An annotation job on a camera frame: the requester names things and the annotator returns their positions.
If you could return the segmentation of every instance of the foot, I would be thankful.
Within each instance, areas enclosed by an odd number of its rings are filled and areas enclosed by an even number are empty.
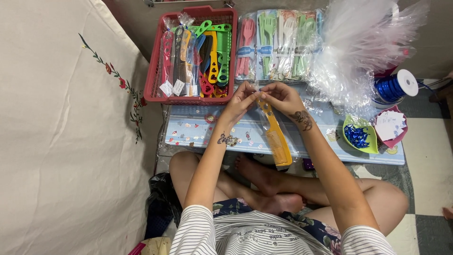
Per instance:
[[[280,215],[284,211],[299,212],[305,207],[303,199],[298,194],[278,194],[273,197],[262,197],[256,210]]]
[[[235,167],[238,172],[253,183],[265,196],[275,196],[280,192],[279,174],[258,162],[248,159],[243,153],[236,158]]]

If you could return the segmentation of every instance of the hand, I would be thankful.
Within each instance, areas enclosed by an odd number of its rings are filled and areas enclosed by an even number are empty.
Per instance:
[[[253,102],[258,98],[259,92],[247,81],[243,82],[234,92],[230,102],[226,105],[219,117],[219,122],[224,122],[231,129],[242,116],[253,107]]]
[[[261,89],[261,98],[270,103],[277,110],[281,111],[284,115],[293,121],[298,121],[294,115],[297,112],[306,112],[304,103],[300,99],[299,93],[294,88],[281,83],[275,82],[264,86]]]

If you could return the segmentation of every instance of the black trash bag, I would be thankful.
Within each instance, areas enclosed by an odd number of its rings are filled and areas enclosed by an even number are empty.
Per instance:
[[[146,200],[148,224],[145,240],[162,236],[172,219],[178,227],[183,212],[169,173],[157,174],[148,183],[150,195]]]

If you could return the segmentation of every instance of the blue curled ribbon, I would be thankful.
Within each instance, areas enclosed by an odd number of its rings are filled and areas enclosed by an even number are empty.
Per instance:
[[[364,129],[368,130],[367,127],[355,127],[354,125],[349,124],[344,127],[344,135],[354,147],[359,149],[368,148],[370,145],[369,142],[366,142],[368,133],[366,133]]]

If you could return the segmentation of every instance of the embroidered flower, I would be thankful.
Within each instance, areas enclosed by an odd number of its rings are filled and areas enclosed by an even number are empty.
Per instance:
[[[335,240],[330,242],[330,250],[332,251],[333,255],[341,255],[341,242],[340,240]]]
[[[140,98],[140,103],[142,104],[142,106],[147,106],[148,104],[146,103],[146,100],[144,97]]]
[[[249,204],[247,204],[247,202],[244,200],[244,198],[240,197],[237,199],[241,204],[243,204],[244,206],[248,206]]]
[[[324,226],[326,226],[326,228],[325,228],[326,233],[328,233],[329,235],[333,235],[334,237],[337,237],[338,239],[341,239],[341,234],[338,230],[332,228],[331,226],[325,224],[324,222],[322,222],[322,224]]]
[[[120,80],[120,88],[126,88],[126,82],[123,78],[118,78]]]
[[[112,69],[110,68],[109,64],[106,63],[106,70],[109,74],[112,73]]]

